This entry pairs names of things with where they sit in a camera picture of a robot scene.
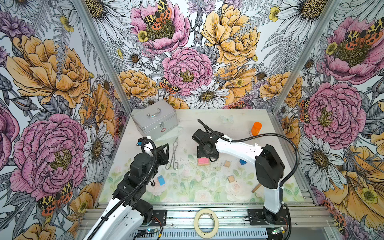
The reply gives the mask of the light blue triangular block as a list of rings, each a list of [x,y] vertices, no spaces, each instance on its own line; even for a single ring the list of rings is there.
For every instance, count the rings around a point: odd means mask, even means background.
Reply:
[[[158,176],[158,182],[160,186],[164,186],[166,184],[166,181],[162,175]]]

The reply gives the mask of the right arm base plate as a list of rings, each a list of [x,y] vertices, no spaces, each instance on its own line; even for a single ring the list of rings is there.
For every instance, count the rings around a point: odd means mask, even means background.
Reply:
[[[276,214],[266,209],[248,209],[245,221],[250,222],[251,226],[287,226],[291,222],[288,211],[284,207]]]

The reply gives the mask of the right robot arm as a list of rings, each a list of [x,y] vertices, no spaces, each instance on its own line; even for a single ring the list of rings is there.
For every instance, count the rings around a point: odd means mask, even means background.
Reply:
[[[220,158],[220,154],[227,154],[254,166],[257,181],[264,188],[264,206],[260,218],[268,224],[274,224],[283,209],[281,181],[285,171],[285,165],[275,148],[271,145],[249,145],[222,133],[201,129],[192,135],[192,139],[198,144],[198,158],[214,162]]]

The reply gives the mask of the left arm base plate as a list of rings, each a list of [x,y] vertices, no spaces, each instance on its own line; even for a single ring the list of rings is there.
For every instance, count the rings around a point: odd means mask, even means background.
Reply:
[[[165,227],[167,222],[167,210],[153,210],[152,218],[149,223],[151,227]]]

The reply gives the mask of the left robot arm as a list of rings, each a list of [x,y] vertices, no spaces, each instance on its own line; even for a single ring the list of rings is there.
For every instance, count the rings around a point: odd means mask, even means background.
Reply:
[[[84,237],[85,240],[127,240],[153,216],[153,205],[142,200],[147,185],[154,183],[160,166],[169,162],[169,144],[157,147],[144,137],[138,140],[141,148],[131,162],[130,170],[119,182],[101,217]]]

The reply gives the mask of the pink block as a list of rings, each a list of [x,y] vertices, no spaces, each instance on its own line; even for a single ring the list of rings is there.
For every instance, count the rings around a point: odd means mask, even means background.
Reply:
[[[198,159],[198,163],[208,163],[208,162],[211,163],[211,161],[209,159],[207,159],[207,158]]]

